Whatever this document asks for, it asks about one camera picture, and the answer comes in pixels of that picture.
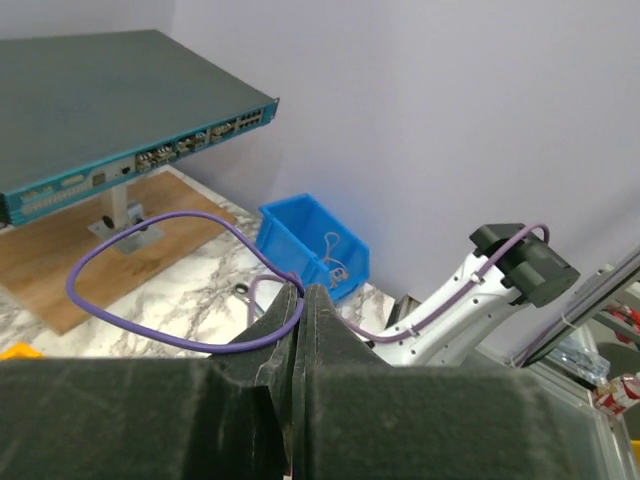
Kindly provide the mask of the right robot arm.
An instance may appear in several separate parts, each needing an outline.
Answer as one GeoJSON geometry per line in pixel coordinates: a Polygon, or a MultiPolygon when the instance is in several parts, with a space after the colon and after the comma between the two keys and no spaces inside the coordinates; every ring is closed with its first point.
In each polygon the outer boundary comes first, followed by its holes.
{"type": "Polygon", "coordinates": [[[541,308],[580,273],[549,246],[543,224],[485,224],[474,245],[431,297],[369,341],[393,366],[459,366],[498,326],[521,310],[541,308]]]}

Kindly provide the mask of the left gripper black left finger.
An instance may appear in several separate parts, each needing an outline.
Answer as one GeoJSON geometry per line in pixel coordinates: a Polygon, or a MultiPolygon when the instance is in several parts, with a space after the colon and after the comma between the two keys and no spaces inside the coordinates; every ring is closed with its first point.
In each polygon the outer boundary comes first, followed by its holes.
{"type": "Polygon", "coordinates": [[[1,365],[5,479],[281,479],[294,474],[296,337],[204,358],[1,365]]]}

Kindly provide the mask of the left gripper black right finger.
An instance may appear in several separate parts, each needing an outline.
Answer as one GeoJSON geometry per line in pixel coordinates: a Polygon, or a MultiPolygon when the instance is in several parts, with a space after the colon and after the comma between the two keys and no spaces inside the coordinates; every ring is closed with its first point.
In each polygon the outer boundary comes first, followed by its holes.
{"type": "Polygon", "coordinates": [[[585,416],[531,373],[393,367],[308,288],[293,378],[297,479],[603,479],[585,416]]]}

